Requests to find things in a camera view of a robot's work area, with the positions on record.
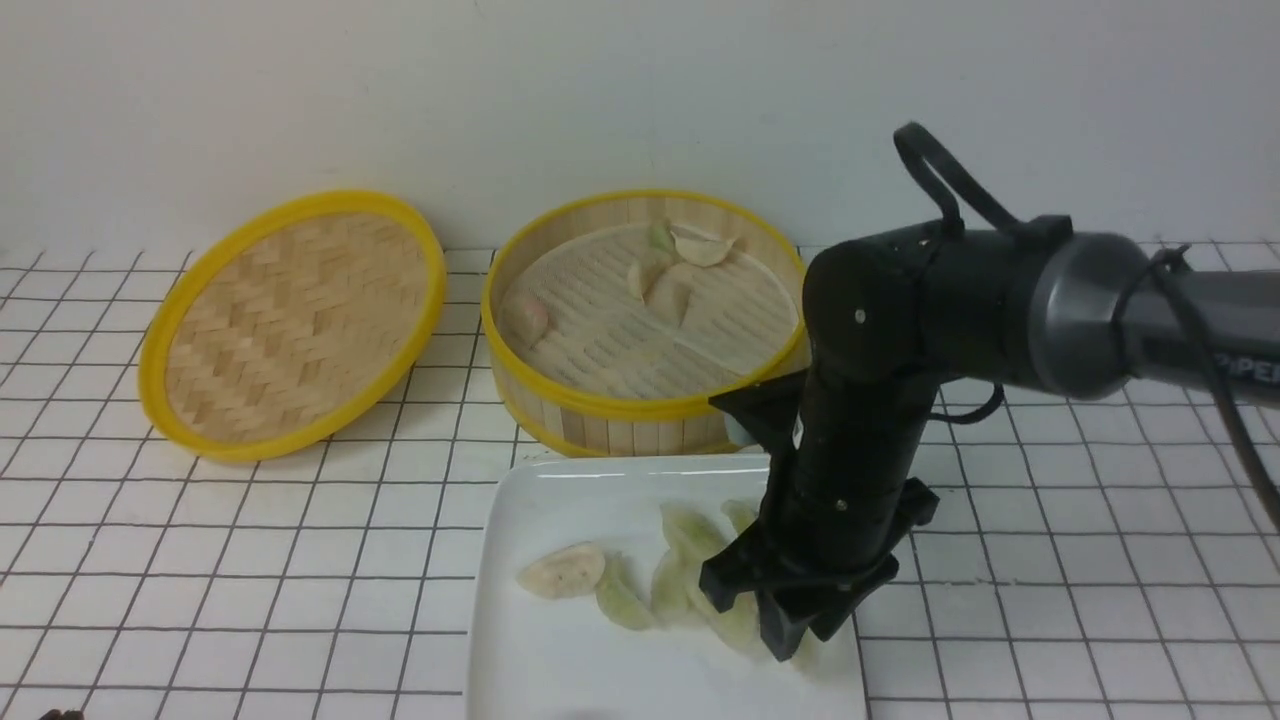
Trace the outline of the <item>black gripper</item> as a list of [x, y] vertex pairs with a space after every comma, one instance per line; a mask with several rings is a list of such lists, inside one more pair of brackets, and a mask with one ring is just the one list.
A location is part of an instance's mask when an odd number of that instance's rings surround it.
[[769, 459], [758, 519], [701, 565], [718, 611], [754, 593], [778, 662], [810, 633], [828, 642], [896, 574], [896, 543], [937, 498], [910, 477], [940, 382], [932, 374], [859, 383], [795, 372], [710, 397]]

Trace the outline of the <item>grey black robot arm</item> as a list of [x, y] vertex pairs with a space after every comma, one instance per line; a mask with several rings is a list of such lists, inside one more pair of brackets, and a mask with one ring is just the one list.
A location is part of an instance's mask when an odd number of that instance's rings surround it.
[[1260, 501], [1277, 487], [1238, 400], [1277, 406], [1277, 274], [1194, 272], [1066, 217], [1010, 231], [927, 222], [819, 252], [806, 369], [710, 398], [769, 456], [756, 520], [701, 566], [716, 610], [753, 594], [764, 647], [829, 641], [896, 578], [938, 497], [910, 473], [929, 421], [966, 425], [1010, 387], [1097, 400], [1130, 379], [1208, 393]]

